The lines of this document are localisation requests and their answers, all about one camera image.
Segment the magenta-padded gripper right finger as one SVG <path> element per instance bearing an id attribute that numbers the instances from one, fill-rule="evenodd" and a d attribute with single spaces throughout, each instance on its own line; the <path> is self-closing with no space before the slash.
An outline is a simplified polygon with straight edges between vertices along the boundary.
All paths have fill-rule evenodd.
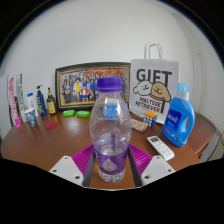
<path id="1" fill-rule="evenodd" d="M 129 145 L 128 157 L 136 187 L 145 186 L 175 172 L 161 156 L 152 156 L 134 145 Z"/>

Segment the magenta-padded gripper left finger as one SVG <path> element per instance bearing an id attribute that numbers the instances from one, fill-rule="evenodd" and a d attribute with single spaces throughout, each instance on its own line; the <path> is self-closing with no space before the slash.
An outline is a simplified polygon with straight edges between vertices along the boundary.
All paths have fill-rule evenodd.
<path id="1" fill-rule="evenodd" d="M 90 145 L 73 156 L 63 156 L 49 172 L 76 185 L 88 187 L 94 163 L 94 146 Z"/>

